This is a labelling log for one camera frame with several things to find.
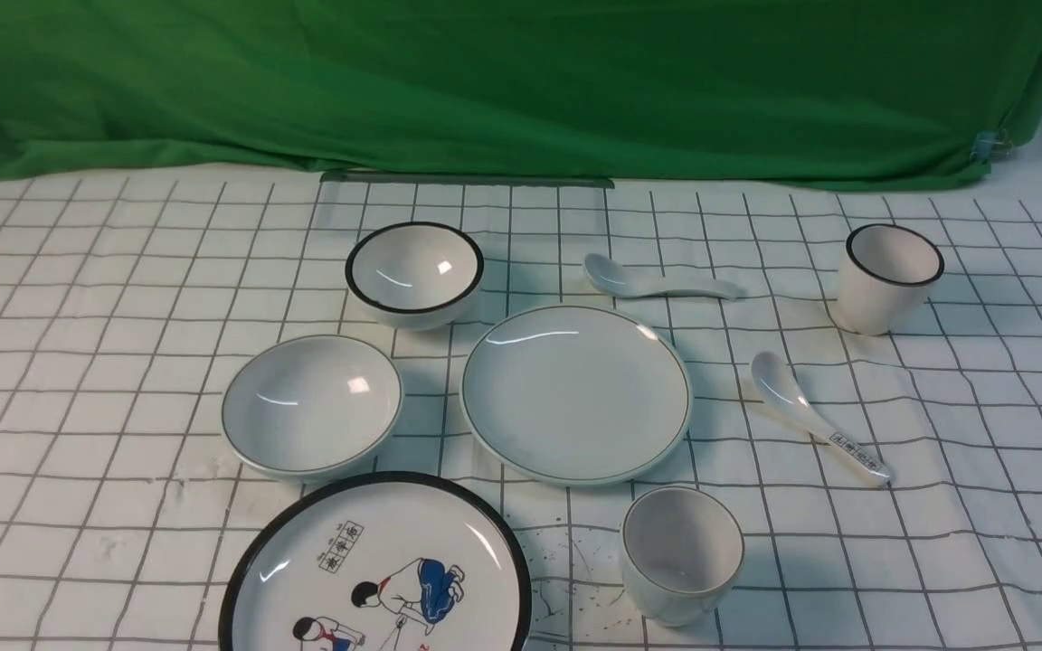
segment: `tableware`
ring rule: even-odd
[[[943,275],[943,254],[929,240],[892,223],[855,228],[839,268],[843,325],[883,334],[926,299]]]
[[[680,627],[713,614],[742,569],[735,515],[697,490],[642,495],[621,522],[621,584],[642,615]]]
[[[220,651],[521,651],[529,572],[492,506],[417,473],[314,491],[248,545],[223,596]]]
[[[241,368],[223,395],[223,436],[260,474],[327,481],[371,460],[402,397],[400,374],[375,346],[314,334]]]
[[[683,360],[656,332],[578,305],[497,323],[461,380],[476,440],[518,473],[557,485],[645,473],[683,440],[691,395]]]
[[[735,300],[742,289],[726,280],[713,277],[658,276],[656,273],[634,271],[601,254],[586,254],[586,277],[597,292],[620,299],[641,297],[715,297]]]
[[[456,321],[476,299],[485,273],[480,247],[443,223],[397,223],[352,248],[348,291],[386,326],[428,330]]]
[[[802,393],[802,387],[798,385],[798,380],[794,379],[794,374],[784,359],[769,351],[760,352],[750,362],[750,374],[753,375],[753,386],[762,395],[762,401],[776,410],[778,416],[807,429],[816,440],[843,450],[848,458],[876,482],[890,483],[892,471],[885,462],[879,461],[879,457],[867,452],[863,446],[840,432],[811,407],[811,401]]]

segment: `blue pants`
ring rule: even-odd
[[[452,572],[445,572],[442,561],[431,558],[421,561],[421,611],[430,625],[445,619],[455,603],[449,594],[452,579]]]

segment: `bowl with black rim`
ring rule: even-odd
[[[344,265],[348,291],[365,312],[406,330],[456,321],[474,304],[483,273],[483,255],[471,237],[431,222],[373,231]]]

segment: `white spoon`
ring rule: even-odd
[[[797,423],[822,442],[843,450],[847,456],[871,475],[875,481],[889,484],[892,473],[879,461],[879,457],[867,452],[847,434],[840,432],[827,423],[818,411],[811,407],[811,402],[802,395],[802,387],[794,379],[791,368],[785,359],[772,352],[760,352],[750,362],[750,374],[753,375],[753,386],[762,395],[762,401],[778,411],[787,421]]]
[[[597,292],[620,299],[641,297],[715,297],[735,300],[742,289],[713,277],[662,277],[632,271],[600,254],[587,254],[581,267]]]

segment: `round plate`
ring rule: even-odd
[[[417,473],[344,479],[298,500],[231,574],[220,651],[520,651],[529,572],[476,495]]]
[[[461,382],[476,439],[520,473],[561,485],[645,473],[683,440],[691,402],[686,367],[656,332],[576,305],[497,323]]]

